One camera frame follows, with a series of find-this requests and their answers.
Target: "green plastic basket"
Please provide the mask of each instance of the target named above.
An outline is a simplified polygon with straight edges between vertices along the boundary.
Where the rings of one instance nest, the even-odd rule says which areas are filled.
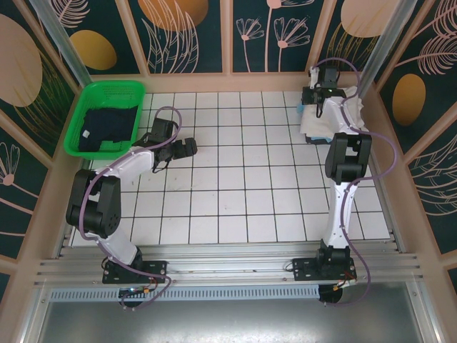
[[[125,154],[136,141],[145,93],[143,84],[137,81],[98,81],[86,86],[81,92],[65,136],[64,148],[67,154],[85,159],[116,159]],[[88,109],[130,109],[135,106],[138,106],[138,111],[130,141],[103,141],[97,152],[79,151],[79,136]]]

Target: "white towel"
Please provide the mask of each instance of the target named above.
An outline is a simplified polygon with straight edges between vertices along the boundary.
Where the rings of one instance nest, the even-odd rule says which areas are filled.
[[[346,93],[346,96],[351,96],[356,92],[357,87],[352,86],[343,90]],[[349,109],[349,114],[352,116],[356,126],[359,129],[364,129],[365,123],[360,115],[360,110],[363,108],[361,99],[359,99],[358,96],[355,96],[354,98],[349,99],[346,104]],[[335,132],[332,131],[328,118],[326,118],[324,114],[321,118],[317,118],[316,110],[316,105],[305,105],[305,110],[301,117],[300,133],[305,134],[309,138],[328,138],[332,140]]]

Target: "flower illustration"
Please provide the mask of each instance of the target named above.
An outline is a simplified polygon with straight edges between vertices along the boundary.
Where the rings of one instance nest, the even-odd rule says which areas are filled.
[[[11,145],[10,150],[4,142],[0,143],[0,185],[4,185],[6,187],[13,186],[16,187],[18,190],[26,193],[32,197],[38,198],[38,195],[33,194],[24,188],[20,187],[19,185],[14,183],[14,175],[16,173],[17,167],[19,165],[19,157],[21,156],[21,150],[15,146],[14,144]],[[34,212],[30,209],[26,209],[18,204],[14,204],[9,202],[8,200],[0,198],[0,202],[7,206],[10,206],[14,209],[18,209],[27,214],[33,214]]]
[[[266,0],[266,4],[270,8],[268,11],[268,19],[266,22],[266,40],[265,40],[265,72],[268,72],[268,38],[270,37],[271,13],[274,9],[281,7],[299,7],[310,5],[314,0]]]
[[[265,35],[265,32],[261,30],[261,25],[257,19],[247,19],[246,23],[244,19],[238,19],[236,21],[236,28],[240,33],[241,39],[243,39],[243,47],[244,47],[244,58],[246,60],[246,66],[248,67],[248,72],[251,72],[251,68],[249,67],[248,62],[248,54],[246,50],[246,41],[251,39],[261,38]]]
[[[309,35],[305,35],[307,31],[306,19],[291,19],[286,26],[284,26],[284,18],[276,19],[274,21],[274,33],[279,46],[278,71],[281,71],[281,55],[283,49],[289,48],[290,46],[305,45],[310,42]]]

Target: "cable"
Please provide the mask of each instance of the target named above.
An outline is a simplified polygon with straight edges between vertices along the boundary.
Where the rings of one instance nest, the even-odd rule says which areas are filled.
[[[128,271],[130,272],[133,272],[135,274],[139,274],[139,275],[144,275],[145,277],[152,277],[154,279],[165,279],[168,281],[168,283],[165,285],[165,287],[160,291],[158,292],[154,297],[152,297],[149,301],[145,301],[145,302],[142,302],[139,306],[137,307],[134,307],[134,308],[129,308],[127,306],[125,306],[124,304],[124,301],[122,300],[121,303],[122,305],[124,306],[124,310],[130,310],[130,311],[135,311],[135,309],[140,309],[142,307],[146,307],[148,306],[149,304],[152,304],[157,298],[159,298],[171,285],[172,283],[172,280],[170,277],[166,276],[166,275],[160,275],[160,274],[151,274],[151,273],[147,273],[147,272],[143,272],[141,270],[136,270],[130,266],[128,266],[127,264],[124,264],[123,262],[119,261],[116,257],[114,257],[110,252],[108,252],[100,243],[100,241],[96,238],[96,237],[87,237],[85,232],[84,232],[84,213],[86,212],[86,205],[87,205],[87,201],[89,200],[89,195],[91,193],[91,190],[94,188],[95,186],[95,183],[97,183],[98,180],[100,180],[100,178],[102,178],[102,176],[112,170],[115,166],[117,166],[118,164],[120,164],[121,162],[123,162],[125,159],[128,159],[131,155],[136,155],[138,153],[141,153],[141,152],[144,152],[144,151],[148,151],[148,150],[154,150],[154,149],[158,149],[158,148],[161,148],[165,145],[167,145],[168,143],[171,143],[172,141],[174,141],[176,139],[176,137],[178,136],[178,133],[179,131],[181,130],[181,127],[182,127],[182,124],[183,124],[183,118],[182,118],[182,115],[181,113],[175,109],[174,107],[172,106],[164,106],[164,107],[161,107],[160,109],[157,110],[156,112],[156,115],[154,116],[154,118],[157,118],[157,116],[159,115],[159,113],[165,109],[170,109],[174,112],[176,112],[176,114],[178,114],[178,118],[179,118],[179,125],[175,131],[175,133],[173,134],[173,136],[171,136],[169,139],[167,139],[166,141],[163,141],[162,143],[160,144],[157,144],[157,145],[153,145],[153,146],[149,146],[147,148],[140,148],[140,149],[137,149],[137,150],[134,150],[134,151],[131,151],[130,154],[125,154],[121,157],[119,157],[116,161],[114,161],[113,163],[111,163],[108,167],[106,167],[103,171],[101,171],[100,173],[98,173],[93,179],[92,181],[89,183],[89,186],[87,187],[87,190],[86,190],[86,193],[84,193],[84,197],[83,197],[83,201],[81,203],[81,211],[80,211],[80,214],[79,214],[79,233],[81,234],[81,236],[83,237],[83,239],[85,239],[86,241],[96,241],[96,244],[99,246],[100,250],[108,257],[108,259],[110,261],[113,261],[114,263],[117,263],[118,265],[120,265],[121,267],[123,267],[124,269],[127,269]]]
[[[321,65],[322,63],[325,63],[327,61],[341,61],[343,63],[346,63],[348,64],[352,70],[354,70],[354,72],[356,73],[356,76],[357,76],[357,90],[356,92],[351,95],[351,96],[348,96],[347,98],[345,98],[342,102],[341,102],[341,105],[340,105],[340,111],[341,111],[341,114],[343,115],[343,119],[346,123],[346,125],[349,127],[349,129],[351,129],[352,131],[358,133],[358,134],[368,134],[370,136],[374,136],[374,137],[378,137],[378,138],[381,138],[383,139],[384,141],[386,141],[392,148],[393,150],[393,161],[392,161],[392,164],[390,165],[389,168],[387,168],[387,170],[383,171],[382,173],[378,174],[378,175],[373,175],[372,177],[360,177],[354,181],[352,181],[347,187],[346,187],[346,190],[344,192],[344,196],[343,196],[343,202],[341,203],[341,213],[340,213],[340,223],[341,223],[341,231],[343,231],[343,235],[344,235],[344,238],[346,239],[346,241],[348,242],[348,245],[349,247],[352,249],[352,251],[354,251],[354,253],[357,255],[357,257],[361,260],[363,266],[365,267],[365,270],[366,270],[366,277],[367,277],[367,280],[366,280],[366,289],[365,289],[365,292],[362,294],[362,296],[360,298],[358,298],[357,300],[353,301],[353,302],[348,302],[348,303],[345,303],[345,304],[333,304],[335,306],[339,306],[339,307],[343,307],[343,306],[350,306],[350,305],[354,305],[356,303],[358,303],[359,301],[363,300],[366,295],[368,294],[369,290],[370,290],[370,285],[371,285],[371,273],[370,273],[370,269],[368,268],[368,265],[365,261],[365,259],[363,259],[363,257],[361,256],[360,252],[358,252],[358,250],[355,248],[355,246],[352,244],[351,240],[349,239],[349,236],[348,234],[346,233],[346,228],[344,227],[344,205],[346,204],[346,201],[348,199],[348,194],[349,194],[349,190],[351,189],[351,187],[354,185],[354,184],[357,184],[359,183],[360,181],[363,181],[363,180],[377,180],[377,179],[380,179],[382,177],[385,177],[385,175],[387,175],[388,173],[392,172],[393,168],[395,168],[395,165],[397,164],[397,160],[398,160],[398,151],[397,151],[397,148],[395,146],[395,144],[393,143],[393,141],[391,139],[389,139],[387,136],[384,136],[383,134],[379,134],[379,133],[376,133],[376,132],[370,132],[370,131],[362,131],[360,129],[357,129],[355,127],[352,127],[349,123],[349,120],[348,120],[348,117],[346,116],[346,112],[344,110],[344,104],[349,100],[349,99],[352,99],[354,98],[355,96],[358,96],[359,92],[360,92],[360,73],[358,72],[357,68],[348,60],[345,60],[345,59],[341,59],[339,57],[329,57],[327,59],[323,59],[322,61],[318,62],[314,67],[316,68],[317,66]]]

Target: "folded cloth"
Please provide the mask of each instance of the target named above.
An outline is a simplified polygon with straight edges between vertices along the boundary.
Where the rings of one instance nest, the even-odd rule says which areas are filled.
[[[344,89],[346,96],[353,95],[357,90],[357,87],[352,86]],[[348,115],[352,116],[354,124],[359,128],[364,128],[365,123],[363,122],[360,110],[363,108],[362,101],[355,96],[346,102],[348,106]],[[332,130],[332,126],[323,114],[321,118],[316,117],[316,105],[306,105],[301,117],[300,133],[305,134],[309,138],[319,138],[332,140],[335,132]]]
[[[79,136],[79,151],[98,151],[102,141],[130,141],[137,109],[88,110]]]

